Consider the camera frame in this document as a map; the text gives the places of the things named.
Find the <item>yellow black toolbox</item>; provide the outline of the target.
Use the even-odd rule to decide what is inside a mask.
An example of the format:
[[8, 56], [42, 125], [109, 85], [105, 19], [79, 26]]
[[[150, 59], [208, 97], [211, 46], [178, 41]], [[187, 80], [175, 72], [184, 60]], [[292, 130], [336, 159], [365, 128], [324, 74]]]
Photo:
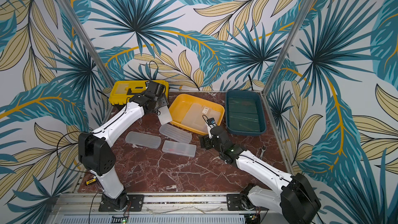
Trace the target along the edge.
[[[146, 82], [149, 80], [124, 80], [115, 83], [109, 97], [113, 106], [125, 105], [136, 94], [146, 90]], [[169, 83], [164, 80], [150, 80], [168, 86], [166, 95], [169, 96]]]

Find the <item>teal plastic tray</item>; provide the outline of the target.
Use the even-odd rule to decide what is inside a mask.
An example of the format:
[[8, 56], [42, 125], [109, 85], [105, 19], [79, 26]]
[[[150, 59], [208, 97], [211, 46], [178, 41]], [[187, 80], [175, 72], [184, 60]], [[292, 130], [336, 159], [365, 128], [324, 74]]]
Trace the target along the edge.
[[227, 91], [226, 127], [233, 135], [263, 134], [266, 131], [266, 120], [260, 95], [253, 91]]

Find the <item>clear pencil case labelled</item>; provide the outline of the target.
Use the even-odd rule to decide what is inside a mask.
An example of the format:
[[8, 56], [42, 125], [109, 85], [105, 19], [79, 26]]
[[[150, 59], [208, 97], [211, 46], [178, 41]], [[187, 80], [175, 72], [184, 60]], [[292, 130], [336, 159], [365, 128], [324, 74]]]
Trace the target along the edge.
[[[206, 106], [202, 106], [202, 119], [204, 120], [204, 118], [203, 118], [203, 110], [204, 110], [204, 108], [206, 108]], [[204, 127], [200, 130], [201, 132], [207, 132], [207, 127], [204, 125]]]

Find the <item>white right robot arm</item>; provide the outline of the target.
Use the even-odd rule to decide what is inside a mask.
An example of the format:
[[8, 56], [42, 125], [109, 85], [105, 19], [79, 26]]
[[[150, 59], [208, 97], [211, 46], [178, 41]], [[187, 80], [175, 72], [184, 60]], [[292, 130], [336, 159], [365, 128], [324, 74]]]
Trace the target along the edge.
[[215, 149], [226, 164], [247, 172], [268, 186], [265, 190], [249, 184], [236, 200], [231, 200], [233, 210], [266, 208], [282, 214], [290, 224], [310, 224], [317, 216], [321, 203], [301, 173], [292, 175], [269, 165], [245, 147], [233, 143], [221, 126], [210, 127], [208, 134], [200, 137], [200, 143], [206, 150]]

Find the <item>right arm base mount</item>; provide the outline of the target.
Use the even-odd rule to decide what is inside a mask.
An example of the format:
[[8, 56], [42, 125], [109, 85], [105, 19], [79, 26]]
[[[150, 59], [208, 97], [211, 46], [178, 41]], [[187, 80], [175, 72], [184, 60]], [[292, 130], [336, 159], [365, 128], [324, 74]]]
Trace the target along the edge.
[[244, 194], [227, 194], [227, 206], [229, 211], [267, 210], [265, 207], [254, 206]]

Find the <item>yellow plastic tray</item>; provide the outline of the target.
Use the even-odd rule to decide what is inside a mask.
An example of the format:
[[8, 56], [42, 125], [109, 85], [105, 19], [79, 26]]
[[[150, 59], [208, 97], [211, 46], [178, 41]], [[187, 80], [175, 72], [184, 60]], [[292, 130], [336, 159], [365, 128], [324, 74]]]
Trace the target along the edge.
[[222, 119], [225, 114], [225, 108], [222, 105], [217, 104], [215, 102], [212, 102], [212, 101], [200, 98], [200, 97], [196, 97], [193, 95], [189, 95], [189, 94], [180, 94], [179, 96], [177, 96], [175, 98], [175, 100], [169, 107], [170, 114], [173, 118], [173, 120], [171, 121], [171, 124], [175, 125], [177, 127], [180, 127], [182, 129], [185, 129], [187, 131], [199, 134], [199, 135], [205, 135], [208, 133], [208, 131], [201, 132], [199, 130], [192, 129], [190, 127], [187, 127], [187, 126], [181, 124], [181, 121], [183, 120], [184, 116], [186, 115], [187, 111], [189, 110], [189, 108], [191, 107], [191, 105], [193, 103], [198, 103], [201, 106], [210, 107], [216, 111], [221, 112]]

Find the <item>clear pencil case top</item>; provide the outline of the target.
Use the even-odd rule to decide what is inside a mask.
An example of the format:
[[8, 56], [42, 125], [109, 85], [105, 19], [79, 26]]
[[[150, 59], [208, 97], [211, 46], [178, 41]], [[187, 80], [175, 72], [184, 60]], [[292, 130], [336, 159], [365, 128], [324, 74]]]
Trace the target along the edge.
[[167, 124], [173, 120], [168, 106], [163, 106], [158, 109], [158, 119], [161, 125]]

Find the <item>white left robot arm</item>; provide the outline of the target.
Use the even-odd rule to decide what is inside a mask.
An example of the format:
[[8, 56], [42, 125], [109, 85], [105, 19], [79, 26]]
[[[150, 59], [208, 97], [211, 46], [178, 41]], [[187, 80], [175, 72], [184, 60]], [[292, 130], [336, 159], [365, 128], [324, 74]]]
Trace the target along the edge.
[[146, 114], [161, 115], [161, 109], [169, 111], [166, 91], [169, 86], [150, 80], [142, 92], [128, 93], [123, 108], [110, 120], [90, 133], [78, 137], [78, 160], [95, 176], [103, 194], [102, 202], [110, 208], [122, 211], [128, 206], [125, 187], [115, 170], [116, 156], [112, 147], [117, 139]]

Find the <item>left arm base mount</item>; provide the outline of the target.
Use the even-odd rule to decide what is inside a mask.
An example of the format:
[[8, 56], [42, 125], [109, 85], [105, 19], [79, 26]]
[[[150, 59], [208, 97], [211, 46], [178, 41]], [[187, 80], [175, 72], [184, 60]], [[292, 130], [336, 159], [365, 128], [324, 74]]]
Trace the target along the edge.
[[102, 196], [99, 212], [140, 212], [144, 203], [144, 195], [121, 195], [117, 199]]

